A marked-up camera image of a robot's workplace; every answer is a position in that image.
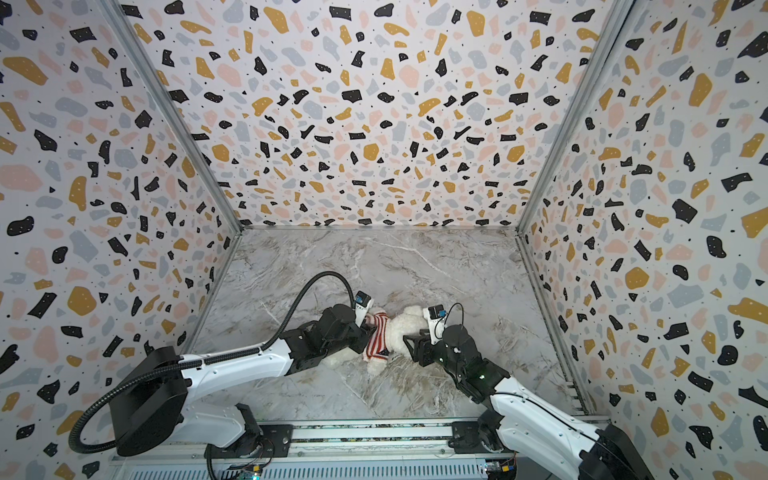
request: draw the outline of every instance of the black cable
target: black cable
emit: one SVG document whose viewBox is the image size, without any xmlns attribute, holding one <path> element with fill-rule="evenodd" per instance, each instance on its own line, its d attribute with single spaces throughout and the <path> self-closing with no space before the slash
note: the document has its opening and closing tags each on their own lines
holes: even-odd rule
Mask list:
<svg viewBox="0 0 768 480">
<path fill-rule="evenodd" d="M 152 370 L 151 372 L 143 373 L 127 381 L 126 383 L 116 386 L 107 392 L 106 395 L 102 396 L 99 400 L 96 400 L 93 405 L 89 406 L 83 415 L 80 416 L 77 422 L 74 423 L 72 430 L 69 432 L 69 448 L 76 453 L 97 453 L 114 448 L 116 445 L 114 440 L 96 445 L 87 445 L 80 440 L 80 434 L 83 432 L 85 424 L 87 424 L 88 420 L 92 419 L 93 416 L 96 415 L 96 412 L 104 408 L 104 406 L 107 405 L 114 397 L 120 395 L 128 389 L 135 387 L 139 383 L 149 382 L 150 380 L 154 380 L 173 372 L 178 372 L 185 369 L 194 369 L 202 365 L 202 361 L 193 360 L 191 362 L 183 362 L 177 363 L 176 365 L 164 366 L 160 367 L 159 369 Z"/>
<path fill-rule="evenodd" d="M 578 433 L 579 435 L 581 435 L 581 436 L 585 437 L 586 439 L 590 439 L 592 442 L 594 442 L 594 444 L 595 444 L 595 445 L 598 445 L 598 446 L 602 447 L 602 449 L 603 449 L 603 450 L 605 450 L 606 452 L 608 452 L 609 454 L 611 454 L 611 456 L 612 456 L 613 458 L 615 458 L 616 460 L 618 460 L 618 461 L 619 461 L 619 463 L 621 463 L 621 464 L 622 464 L 622 465 L 623 465 L 623 466 L 624 466 L 624 467 L 625 467 L 625 468 L 626 468 L 626 469 L 627 469 L 629 472 L 631 472 L 631 473 L 632 473 L 632 475 L 634 475 L 634 477 L 635 477 L 635 478 L 637 478 L 637 480 L 641 480 L 640 476 L 639 476 L 637 473 L 635 473 L 635 472 L 634 472 L 634 470 L 633 470 L 633 469 L 632 469 L 632 468 L 631 468 L 629 465 L 627 465 L 627 463 L 626 463 L 624 460 L 622 460 L 621 458 L 619 458 L 619 457 L 618 457 L 618 455 L 616 455 L 616 454 L 615 454 L 615 453 L 613 453 L 611 450 L 609 450 L 609 449 L 608 449 L 608 447 L 606 447 L 605 445 L 601 444 L 601 443 L 600 443 L 598 440 L 595 440 L 595 439 L 593 439 L 592 437 L 590 437 L 590 436 L 589 436 L 589 435 L 587 435 L 586 433 L 584 433 L 584 432 L 582 432 L 582 431 L 580 431 L 580 430 L 576 429 L 576 428 L 575 428 L 573 425 L 569 424 L 568 422 L 566 422 L 565 420 L 561 419 L 560 417 L 558 417 L 558 416 L 557 416 L 557 415 L 555 415 L 554 413 L 550 412 L 550 411 L 549 411 L 548 409 L 546 409 L 545 407 L 543 407 L 543 406 L 539 405 L 539 404 L 538 404 L 536 401 L 534 401 L 534 400 L 531 400 L 531 399 L 529 399 L 529 398 L 526 398 L 526 397 L 524 397 L 524 396 L 522 396 L 522 395 L 519 395 L 518 393 L 510 393 L 510 392 L 496 392 L 496 393 L 494 393 L 493 395 L 509 395 L 509 396 L 514 396 L 514 397 L 517 397 L 517 398 L 519 398 L 519 399 L 523 399 L 523 400 L 525 400 L 526 402 L 530 402 L 530 403 L 533 403 L 533 404 L 534 404 L 534 405 L 536 405 L 538 408 L 540 408 L 540 409 L 544 410 L 546 413 L 548 413 L 549 415 L 551 415 L 551 416 L 552 416 L 552 417 L 553 417 L 555 420 L 559 421 L 560 423 L 562 423 L 563 425 L 567 426 L 568 428 L 570 428 L 570 429 L 571 429 L 571 430 L 573 430 L 574 432 Z"/>
<path fill-rule="evenodd" d="M 208 478 L 210 480 L 216 480 L 216 472 L 214 472 L 214 462 L 210 458 L 210 450 L 213 448 L 213 445 L 210 443 L 206 445 L 205 447 L 205 453 L 203 454 L 203 457 L 205 457 L 205 469 L 208 471 Z"/>
<path fill-rule="evenodd" d="M 349 282 L 346 281 L 346 278 L 344 278 L 344 276 L 341 273 L 333 272 L 331 270 L 320 272 L 317 275 L 313 276 L 312 279 L 310 279 L 310 281 L 304 285 L 304 287 L 299 292 L 299 295 L 296 296 L 296 299 L 293 301 L 293 304 L 288 309 L 288 313 L 286 314 L 286 317 L 283 320 L 283 322 L 280 324 L 280 328 L 277 329 L 275 334 L 272 335 L 272 338 L 267 340 L 266 343 L 264 343 L 262 346 L 254 346 L 253 348 L 241 350 L 239 352 L 223 353 L 221 355 L 209 357 L 205 359 L 205 364 L 211 365 L 213 363 L 225 362 L 227 360 L 232 360 L 232 359 L 239 359 L 242 356 L 255 355 L 258 352 L 262 352 L 266 349 L 269 349 L 277 341 L 277 339 L 280 338 L 280 335 L 283 334 L 283 331 L 285 331 L 291 316 L 293 316 L 293 313 L 296 311 L 296 308 L 299 306 L 299 302 L 304 297 L 304 294 L 310 289 L 310 287 L 317 280 L 323 278 L 324 276 L 334 276 L 342 281 L 342 283 L 344 284 L 344 287 L 346 288 L 347 294 L 349 294 L 349 307 L 354 310 L 355 297 L 354 295 L 352 295 L 352 287 L 349 286 Z"/>
<path fill-rule="evenodd" d="M 448 317 L 451 316 L 451 311 L 453 311 L 453 307 L 457 306 L 457 305 L 462 308 L 462 326 L 464 326 L 464 306 L 461 303 L 459 303 L 459 302 L 456 302 L 453 305 L 451 305 L 451 308 L 448 309 L 448 313 L 446 313 L 446 315 L 444 317 L 442 317 L 442 324 L 443 324 L 443 326 L 445 326 L 445 324 L 448 323 Z M 435 337 L 438 340 L 442 340 L 442 336 L 437 336 L 437 325 L 435 325 Z"/>
</svg>

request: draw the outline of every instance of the back wall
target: back wall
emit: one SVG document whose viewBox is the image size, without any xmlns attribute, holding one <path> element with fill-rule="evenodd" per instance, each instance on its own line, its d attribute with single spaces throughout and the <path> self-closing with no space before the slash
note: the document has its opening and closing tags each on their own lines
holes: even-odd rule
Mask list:
<svg viewBox="0 0 768 480">
<path fill-rule="evenodd" d="M 129 3 L 246 225 L 516 225 L 611 6 Z"/>
</svg>

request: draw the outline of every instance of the metal frame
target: metal frame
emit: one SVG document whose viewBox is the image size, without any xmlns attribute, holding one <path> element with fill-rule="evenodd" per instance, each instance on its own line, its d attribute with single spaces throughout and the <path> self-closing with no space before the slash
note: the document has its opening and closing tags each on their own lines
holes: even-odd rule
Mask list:
<svg viewBox="0 0 768 480">
<path fill-rule="evenodd" d="M 560 131 L 552 143 L 552 148 L 547 154 L 544 165 L 538 172 L 538 181 L 528 196 L 528 202 L 517 226 L 519 233 L 526 231 L 533 221 L 536 214 L 536 206 L 541 202 L 549 186 L 549 179 L 555 170 L 560 167 L 563 153 L 568 146 L 568 138 L 570 138 L 578 124 L 579 115 L 591 104 L 591 100 L 597 94 L 596 87 L 600 73 L 607 63 L 621 27 L 624 26 L 624 22 L 627 20 L 634 2 L 635 0 L 614 0 L 614 4 L 611 6 L 611 11 L 608 13 L 605 22 L 605 28 L 603 28 L 600 38 L 594 46 L 594 53 L 589 59 L 587 69 L 584 71 L 584 77 L 576 89 L 571 106 L 568 107 L 568 111 L 565 113 L 563 124 L 560 126 Z"/>
<path fill-rule="evenodd" d="M 230 202 L 224 196 L 223 191 L 219 187 L 219 183 L 216 180 L 213 172 L 210 170 L 200 149 L 192 140 L 192 137 L 187 130 L 187 125 L 181 117 L 179 111 L 171 103 L 171 99 L 168 96 L 167 91 L 160 83 L 160 79 L 155 74 L 155 70 L 152 67 L 152 62 L 147 56 L 147 52 L 138 42 L 136 35 L 133 33 L 133 28 L 128 23 L 125 15 L 123 15 L 122 7 L 118 0 L 91 0 L 94 3 L 98 11 L 104 17 L 104 20 L 108 23 L 109 27 L 115 33 L 118 43 L 124 49 L 125 55 L 131 60 L 131 63 L 136 68 L 136 71 L 144 82 L 144 86 L 147 88 L 149 95 L 157 105 L 158 110 L 165 118 L 168 127 L 173 131 L 181 147 L 187 153 L 190 158 L 195 171 L 200 175 L 200 179 L 208 189 L 210 195 L 214 199 L 216 208 L 218 208 L 220 215 L 223 217 L 223 221 L 229 225 L 233 230 L 233 239 L 230 244 L 230 248 L 224 252 L 224 263 L 219 269 L 218 275 L 214 275 L 213 288 L 209 293 L 209 300 L 206 302 L 203 310 L 200 312 L 200 318 L 197 324 L 194 326 L 194 330 L 189 336 L 189 340 L 185 342 L 181 353 L 188 353 L 193 348 L 197 337 L 200 335 L 205 319 L 208 317 L 208 313 L 216 295 L 221 288 L 224 276 L 230 269 L 232 259 L 240 246 L 240 240 L 243 237 L 243 226 L 240 221 L 235 217 L 234 210 L 230 205 Z"/>
<path fill-rule="evenodd" d="M 214 281 L 214 288 L 211 289 L 209 299 L 205 303 L 205 306 L 203 307 L 203 311 L 200 312 L 200 319 L 197 321 L 197 325 L 194 327 L 194 331 L 190 335 L 190 339 L 184 344 L 184 347 L 179 352 L 179 354 L 184 355 L 187 353 L 192 353 L 192 349 L 197 343 L 197 337 L 200 336 L 200 331 L 203 329 L 203 323 L 205 323 L 205 320 L 208 318 L 208 313 L 210 313 L 210 309 L 213 308 L 214 306 L 214 301 L 216 300 L 216 296 L 218 295 L 219 290 L 221 289 L 221 284 L 224 282 L 224 277 L 227 275 L 227 272 L 230 270 L 230 265 L 232 264 L 232 260 L 234 260 L 234 257 L 237 254 L 237 250 L 240 248 L 240 241 L 242 239 L 243 239 L 243 233 L 237 232 L 236 236 L 234 237 L 234 240 L 232 240 L 232 243 L 230 244 L 229 253 L 227 253 L 227 258 L 225 259 L 223 265 L 221 266 L 219 274 L 214 275 L 216 277 Z"/>
<path fill-rule="evenodd" d="M 515 239 L 523 263 L 525 264 L 525 269 L 528 271 L 528 277 L 533 286 L 539 309 L 544 317 L 549 337 L 552 340 L 552 346 L 558 355 L 558 360 L 560 361 L 560 366 L 566 380 L 571 383 L 576 392 L 575 397 L 581 404 L 580 409 L 585 413 L 594 413 L 595 410 L 594 405 L 592 405 L 591 402 L 586 401 L 584 397 L 587 392 L 587 384 L 578 375 L 574 360 L 571 358 L 564 337 L 559 331 L 558 315 L 552 309 L 547 298 L 548 293 L 544 289 L 543 283 L 538 276 L 538 271 L 536 270 L 536 265 L 534 263 L 535 254 L 532 248 L 525 242 L 524 238 L 525 234 L 528 232 L 528 228 L 535 219 L 538 205 L 541 203 L 541 199 L 549 188 L 550 179 L 553 178 L 561 165 L 562 157 L 568 146 L 568 141 L 578 125 L 579 117 L 587 108 L 589 108 L 589 105 L 594 101 L 594 97 L 598 94 L 598 79 L 603 73 L 605 65 L 607 65 L 608 61 L 612 58 L 611 52 L 613 51 L 613 47 L 621 33 L 624 23 L 630 19 L 634 3 L 635 0 L 615 0 L 614 4 L 611 6 L 611 12 L 608 14 L 605 28 L 598 39 L 598 43 L 595 45 L 594 54 L 590 58 L 587 70 L 584 72 L 584 77 L 576 90 L 574 100 L 571 102 L 571 106 L 565 114 L 565 119 L 560 127 L 558 136 L 552 144 L 552 149 L 550 149 L 547 155 L 544 166 L 539 171 L 538 181 L 532 189 L 531 195 L 528 198 L 528 203 L 526 204 L 520 222 L 516 227 L 517 236 Z"/>
<path fill-rule="evenodd" d="M 578 417 L 605 426 L 607 417 Z M 293 437 L 286 458 L 275 458 L 262 478 L 387 478 L 388 480 L 487 478 L 488 460 L 509 458 L 504 453 L 457 454 L 448 447 L 453 422 L 476 419 L 335 420 L 291 422 Z M 278 422 L 263 422 L 272 425 Z M 113 455 L 105 480 L 207 480 L 205 445 L 161 445 L 142 455 Z M 233 462 L 213 460 L 218 478 L 227 476 Z M 544 480 L 549 472 L 523 456 L 517 456 L 525 480 Z"/>
<path fill-rule="evenodd" d="M 546 298 L 546 290 L 541 285 L 541 279 L 538 277 L 536 265 L 533 262 L 533 253 L 530 247 L 525 243 L 522 237 L 519 235 L 515 237 L 515 242 L 520 250 L 520 255 L 525 265 L 525 271 L 528 272 L 528 279 L 531 281 L 531 287 L 533 293 L 536 295 L 536 302 L 538 308 L 541 311 L 541 316 L 544 317 L 544 324 L 547 327 L 547 333 L 552 340 L 552 347 L 554 352 L 558 356 L 560 368 L 563 371 L 563 376 L 568 381 L 569 386 L 574 390 L 574 395 L 571 395 L 571 399 L 578 402 L 579 406 L 576 407 L 587 415 L 595 414 L 594 407 L 584 400 L 584 394 L 587 392 L 587 385 L 578 376 L 576 372 L 576 365 L 571 361 L 571 357 L 568 355 L 570 351 L 565 345 L 563 336 L 558 331 L 559 325 L 557 322 L 558 316 L 552 311 L 552 307 Z"/>
<path fill-rule="evenodd" d="M 192 140 L 190 132 L 187 130 L 187 125 L 181 118 L 179 111 L 171 103 L 170 96 L 160 83 L 160 79 L 155 73 L 155 69 L 152 66 L 152 61 L 149 59 L 144 47 L 141 46 L 136 35 L 133 33 L 133 28 L 128 23 L 128 20 L 123 15 L 123 9 L 120 6 L 118 0 L 92 0 L 98 6 L 99 11 L 104 16 L 109 26 L 114 31 L 118 38 L 118 43 L 125 50 L 125 55 L 131 60 L 131 63 L 138 71 L 141 80 L 149 90 L 149 95 L 154 99 L 157 104 L 157 108 L 165 117 L 165 121 L 168 123 L 171 131 L 174 132 L 176 139 L 181 144 L 184 151 L 187 152 L 195 171 L 200 175 L 203 184 L 210 192 L 210 195 L 216 203 L 219 212 L 221 213 L 224 221 L 227 222 L 236 235 L 239 235 L 243 230 L 243 226 L 240 221 L 235 217 L 234 210 L 230 205 L 230 202 L 224 196 L 224 192 L 219 187 L 219 182 L 216 180 L 214 173 L 210 170 L 203 154 L 197 145 Z"/>
</svg>

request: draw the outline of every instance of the black motor housing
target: black motor housing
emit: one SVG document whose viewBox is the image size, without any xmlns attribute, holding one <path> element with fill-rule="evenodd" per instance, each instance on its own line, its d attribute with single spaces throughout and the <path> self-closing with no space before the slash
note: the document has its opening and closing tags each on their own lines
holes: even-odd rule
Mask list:
<svg viewBox="0 0 768 480">
<path fill-rule="evenodd" d="M 319 320 L 283 332 L 280 338 L 290 347 L 293 359 L 286 375 L 318 366 L 328 355 L 347 347 L 362 353 L 376 327 L 366 323 L 357 326 L 355 319 L 355 310 L 337 303 L 326 308 Z"/>
<path fill-rule="evenodd" d="M 155 349 L 129 373 L 120 385 L 158 367 L 178 363 L 172 346 Z M 109 402 L 118 455 L 129 457 L 153 449 L 174 432 L 187 399 L 181 372 L 139 383 Z"/>
</svg>

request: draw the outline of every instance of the side wall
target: side wall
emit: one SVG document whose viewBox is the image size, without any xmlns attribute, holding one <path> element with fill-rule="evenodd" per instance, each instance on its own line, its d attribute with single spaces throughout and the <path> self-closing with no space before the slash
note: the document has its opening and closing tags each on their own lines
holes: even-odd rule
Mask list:
<svg viewBox="0 0 768 480">
<path fill-rule="evenodd" d="M 768 8 L 639 1 L 521 233 L 656 478 L 768 478 Z"/>
<path fill-rule="evenodd" d="M 515 225 L 611 7 L 126 3 L 246 225 Z"/>
<path fill-rule="evenodd" d="M 90 478 L 70 428 L 192 335 L 233 232 L 88 2 L 3 5 L 0 477 Z"/>
</svg>

